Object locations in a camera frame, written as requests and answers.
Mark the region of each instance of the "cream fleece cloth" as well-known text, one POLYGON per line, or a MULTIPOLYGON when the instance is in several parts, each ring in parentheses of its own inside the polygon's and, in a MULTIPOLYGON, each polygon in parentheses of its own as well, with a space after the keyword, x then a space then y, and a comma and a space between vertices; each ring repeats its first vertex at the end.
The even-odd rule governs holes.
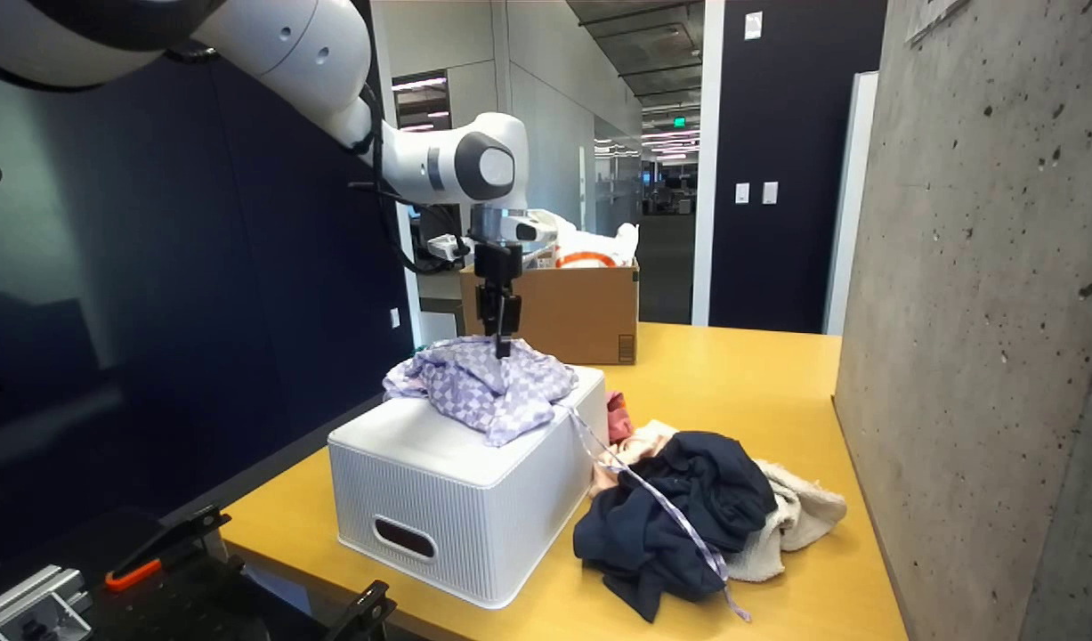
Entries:
POLYGON ((765 581, 782 573, 781 551, 802 550, 822 538, 846 515, 846 499, 796 477, 781 465, 757 460, 774 490, 778 509, 761 531, 748 536, 748 546, 725 557, 729 579, 765 581))
MULTIPOLYGON (((610 446, 609 451, 616 454, 624 464, 632 465, 641 459, 649 459, 660 454, 660 451, 664 450, 664 446, 668 441, 672 441, 672 435, 677 434, 677 431, 679 430, 666 425, 666 423, 649 422, 646 426, 640 427, 640 429, 632 432, 629 438, 624 439, 617 446, 610 446)), ((606 465, 616 463, 614 456, 607 451, 598 455, 598 461, 606 465)), ((594 484, 590 486, 590 498, 592 499, 610 487, 616 487, 617 483, 616 472, 594 465, 594 484)))

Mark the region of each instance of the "wooden tabletop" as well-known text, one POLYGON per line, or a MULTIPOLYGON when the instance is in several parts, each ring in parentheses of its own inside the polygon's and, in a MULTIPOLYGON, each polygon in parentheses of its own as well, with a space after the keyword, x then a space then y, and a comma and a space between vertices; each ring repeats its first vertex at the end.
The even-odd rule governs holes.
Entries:
POLYGON ((246 560, 349 600, 371 580, 399 602, 392 622, 442 639, 874 640, 905 638, 874 529, 830 394, 841 341, 833 336, 642 323, 634 366, 605 368, 637 426, 728 435, 752 458, 781 463, 845 496, 846 519, 762 584, 732 583, 745 624, 720 594, 700 604, 665 594, 649 625, 573 556, 578 508, 525 587, 505 609, 480 609, 335 541, 329 456, 317 451, 227 508, 222 535, 246 560))

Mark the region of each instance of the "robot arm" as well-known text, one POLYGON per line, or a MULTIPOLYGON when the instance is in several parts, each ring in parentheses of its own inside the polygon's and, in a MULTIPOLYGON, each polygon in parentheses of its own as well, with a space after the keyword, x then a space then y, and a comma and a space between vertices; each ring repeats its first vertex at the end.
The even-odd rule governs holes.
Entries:
POLYGON ((191 37, 369 164, 378 130, 379 170, 403 199, 477 203, 478 312, 486 333, 497 334, 499 356, 509 354, 521 308, 512 294, 522 271, 518 240, 542 239, 542 228, 525 216, 525 126, 510 115, 482 114, 449 131, 372 127, 372 110, 359 98, 370 37, 349 0, 0 0, 0 78, 40 90, 86 90, 191 37))

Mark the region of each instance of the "cardboard box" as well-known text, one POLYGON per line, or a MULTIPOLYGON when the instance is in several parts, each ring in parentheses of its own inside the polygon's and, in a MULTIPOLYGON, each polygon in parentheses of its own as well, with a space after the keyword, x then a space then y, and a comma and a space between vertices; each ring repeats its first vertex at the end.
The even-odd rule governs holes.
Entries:
MULTIPOLYGON (((460 272, 468 334, 480 334, 474 268, 460 272)), ((514 334, 537 352, 572 365, 632 365, 637 361, 640 266, 529 269, 513 281, 522 297, 514 334)))

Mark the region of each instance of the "dark blue wall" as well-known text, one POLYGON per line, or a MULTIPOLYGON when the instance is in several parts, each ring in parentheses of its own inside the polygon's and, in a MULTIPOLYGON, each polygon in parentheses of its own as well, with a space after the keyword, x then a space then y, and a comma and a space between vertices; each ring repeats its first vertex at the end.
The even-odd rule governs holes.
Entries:
POLYGON ((854 74, 878 69, 887 0, 746 0, 724 12, 710 324, 820 332, 854 74), (762 12, 762 39, 744 39, 762 12), (762 183, 779 203, 762 205, 762 183), (736 185, 750 202, 736 205, 736 185))
POLYGON ((411 348, 378 204, 346 187, 366 167, 228 62, 0 82, 0 166, 4 559, 110 508, 171 511, 411 348))

